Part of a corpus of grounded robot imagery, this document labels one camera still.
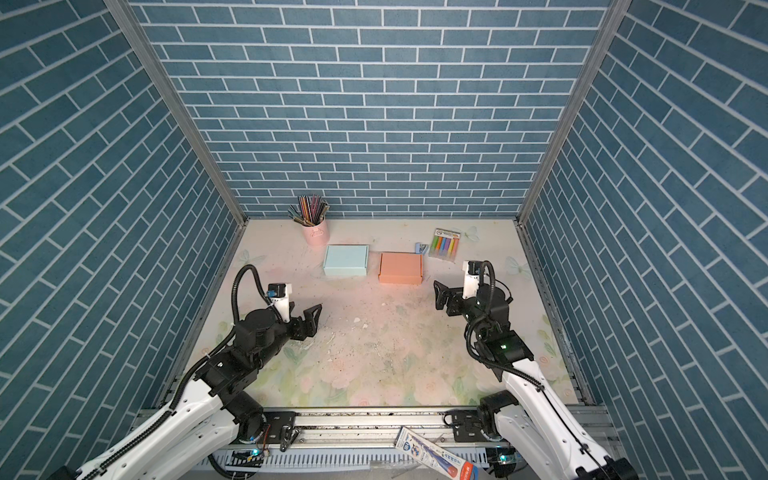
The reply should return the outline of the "pink paper box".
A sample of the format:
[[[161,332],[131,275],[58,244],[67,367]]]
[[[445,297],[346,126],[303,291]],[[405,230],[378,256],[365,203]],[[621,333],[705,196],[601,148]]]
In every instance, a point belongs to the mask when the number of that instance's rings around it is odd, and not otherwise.
[[[383,284],[419,285],[423,281],[423,259],[416,253],[383,252],[379,281]]]

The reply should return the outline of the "mint green paper box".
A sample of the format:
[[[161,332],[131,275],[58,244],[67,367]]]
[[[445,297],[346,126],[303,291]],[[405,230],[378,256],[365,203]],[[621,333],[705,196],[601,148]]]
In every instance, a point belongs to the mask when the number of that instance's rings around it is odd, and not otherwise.
[[[329,277],[366,276],[368,245],[328,245],[323,271]]]

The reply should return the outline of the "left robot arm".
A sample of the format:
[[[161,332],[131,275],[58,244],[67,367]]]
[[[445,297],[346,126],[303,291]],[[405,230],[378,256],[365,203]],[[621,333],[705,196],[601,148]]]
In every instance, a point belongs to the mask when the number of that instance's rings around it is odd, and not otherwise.
[[[102,454],[72,469],[62,466],[53,479],[178,479],[202,459],[226,479],[246,479],[215,459],[234,441],[259,448],[268,437],[263,407],[246,391],[258,373],[289,341],[316,335],[321,305],[292,316],[287,284],[258,284],[266,306],[242,316],[239,286],[252,264],[236,274],[230,294],[233,327],[210,353],[183,375],[175,393],[147,421]]]

